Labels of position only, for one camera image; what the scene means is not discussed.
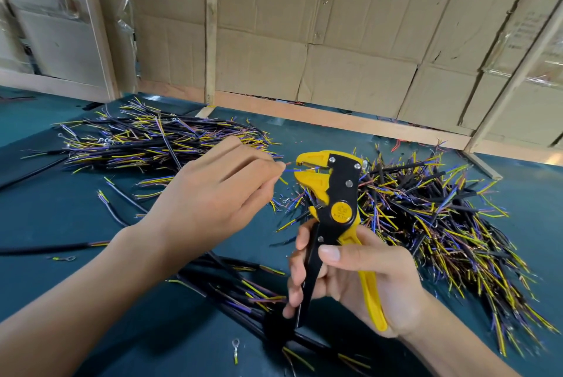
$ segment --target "round yellow label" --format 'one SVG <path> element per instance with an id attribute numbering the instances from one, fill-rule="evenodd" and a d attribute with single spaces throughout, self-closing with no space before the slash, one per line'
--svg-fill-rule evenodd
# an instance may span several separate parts
<path id="1" fill-rule="evenodd" d="M 330 209 L 330 215 L 335 222 L 347 223 L 352 218 L 352 209 L 345 202 L 337 202 Z"/>

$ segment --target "wire stripper handle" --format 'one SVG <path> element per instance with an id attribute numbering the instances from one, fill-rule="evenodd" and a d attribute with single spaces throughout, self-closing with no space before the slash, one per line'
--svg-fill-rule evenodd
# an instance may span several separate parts
<path id="1" fill-rule="evenodd" d="M 354 224 L 338 239 L 340 244 L 359 244 L 362 243 L 356 236 L 356 227 L 360 222 L 360 217 L 356 216 Z M 379 293 L 377 292 L 377 278 L 375 272 L 358 271 L 362 290 L 364 292 L 365 306 L 368 309 L 369 316 L 376 326 L 377 331 L 384 332 L 387 330 L 387 320 L 385 319 L 384 310 L 381 307 Z"/>
<path id="2" fill-rule="evenodd" d="M 307 245 L 307 253 L 305 256 L 305 271 L 306 277 L 305 281 L 301 284 L 301 289 L 303 290 L 303 301 L 297 308 L 296 312 L 296 323 L 295 328 L 299 328 L 303 325 L 309 306 L 311 304 L 311 298 L 313 297 L 313 290 L 315 289 L 315 284 L 317 278 L 319 277 L 320 268 L 323 265 L 323 261 L 319 257 L 319 246 L 322 245 L 318 242 L 318 237 L 321 236 L 319 232 L 320 224 L 316 223 L 311 228 L 311 235 L 309 237 L 309 243 Z"/>

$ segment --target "wooden post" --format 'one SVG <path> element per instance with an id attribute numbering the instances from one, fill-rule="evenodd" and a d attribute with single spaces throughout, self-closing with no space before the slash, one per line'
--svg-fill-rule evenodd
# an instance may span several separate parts
<path id="1" fill-rule="evenodd" d="M 206 104 L 215 104 L 217 60 L 217 0 L 206 0 Z"/>
<path id="2" fill-rule="evenodd" d="M 498 119 L 502 111 L 506 108 L 508 102 L 510 102 L 510 99 L 514 96 L 516 89 L 526 80 L 528 73 L 530 73 L 530 70 L 541 57 L 545 47 L 550 43 L 551 39 L 558 31 L 559 26 L 563 21 L 563 5 L 561 4 L 561 1 L 562 0 L 559 0 L 555 5 L 555 8 L 551 13 L 551 17 L 546 21 L 542 30 L 535 38 L 534 43 L 530 49 L 528 49 L 524 58 L 520 61 L 508 82 L 506 82 L 500 95 L 497 97 L 493 106 L 489 109 L 489 112 L 475 131 L 475 134 L 471 137 L 471 140 L 467 143 L 467 146 L 464 149 L 465 153 L 471 153 L 475 149 L 475 146 L 477 146 L 489 133 L 496 119 Z"/>
<path id="3" fill-rule="evenodd" d="M 105 30 L 104 16 L 102 14 L 100 0 L 86 0 L 86 6 L 88 7 L 90 25 L 94 31 L 94 39 L 98 48 L 98 55 L 100 57 L 109 101 L 116 100 L 121 97 L 121 94 L 117 86 L 116 73 L 111 59 L 108 34 Z"/>

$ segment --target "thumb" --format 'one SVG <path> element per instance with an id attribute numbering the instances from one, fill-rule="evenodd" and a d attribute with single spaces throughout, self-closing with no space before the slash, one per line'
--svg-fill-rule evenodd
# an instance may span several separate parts
<path id="1" fill-rule="evenodd" d="M 321 245 L 319 257 L 329 266 L 339 269 L 389 275 L 397 274 L 405 266 L 414 264 L 411 254 L 405 248 L 388 245 Z"/>

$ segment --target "fingernail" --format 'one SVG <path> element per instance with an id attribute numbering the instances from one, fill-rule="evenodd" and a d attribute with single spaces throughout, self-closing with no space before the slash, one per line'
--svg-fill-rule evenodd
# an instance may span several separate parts
<path id="1" fill-rule="evenodd" d="M 340 250 L 337 246 L 333 245 L 321 245 L 319 246 L 319 253 L 323 253 L 325 259 L 330 261 L 340 260 Z"/>

